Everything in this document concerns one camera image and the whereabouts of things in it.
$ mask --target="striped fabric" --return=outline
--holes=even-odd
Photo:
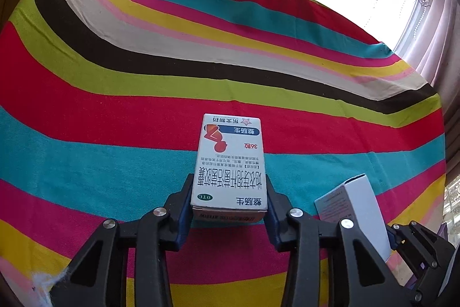
[[[21,0],[0,35],[0,105],[0,270],[24,298],[103,217],[180,189],[205,112],[259,117],[275,189],[311,214],[366,173],[387,223],[441,222],[439,96],[314,0]],[[278,307],[288,254],[262,224],[195,223],[167,263],[176,307]],[[132,259],[128,276],[133,306]]]

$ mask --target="green otc logo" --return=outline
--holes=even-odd
[[[210,194],[199,194],[198,199],[201,199],[202,201],[210,201],[212,199],[212,195],[210,195]]]

